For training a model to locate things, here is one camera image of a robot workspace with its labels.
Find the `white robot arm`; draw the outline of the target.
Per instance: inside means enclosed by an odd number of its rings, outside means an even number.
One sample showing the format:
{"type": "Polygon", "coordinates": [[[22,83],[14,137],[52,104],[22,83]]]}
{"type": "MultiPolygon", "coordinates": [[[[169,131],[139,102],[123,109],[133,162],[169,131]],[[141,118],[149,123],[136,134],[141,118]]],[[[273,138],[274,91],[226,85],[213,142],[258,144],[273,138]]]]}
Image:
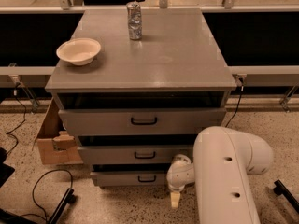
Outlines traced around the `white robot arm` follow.
{"type": "Polygon", "coordinates": [[[171,206],[193,183],[200,224],[260,224],[249,175],[267,172],[273,150],[261,137],[214,126],[201,131],[191,158],[178,154],[167,172],[171,206]]]}

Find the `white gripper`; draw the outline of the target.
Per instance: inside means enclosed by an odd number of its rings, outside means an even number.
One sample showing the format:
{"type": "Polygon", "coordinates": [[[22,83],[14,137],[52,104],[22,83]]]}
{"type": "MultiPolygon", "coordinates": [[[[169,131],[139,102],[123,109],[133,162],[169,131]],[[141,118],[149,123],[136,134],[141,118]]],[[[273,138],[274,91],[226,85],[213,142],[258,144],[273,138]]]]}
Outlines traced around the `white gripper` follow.
{"type": "Polygon", "coordinates": [[[177,154],[167,171],[166,180],[171,191],[171,207],[178,208],[180,201],[180,192],[186,185],[195,181],[194,166],[189,157],[183,154],[177,154]]]}

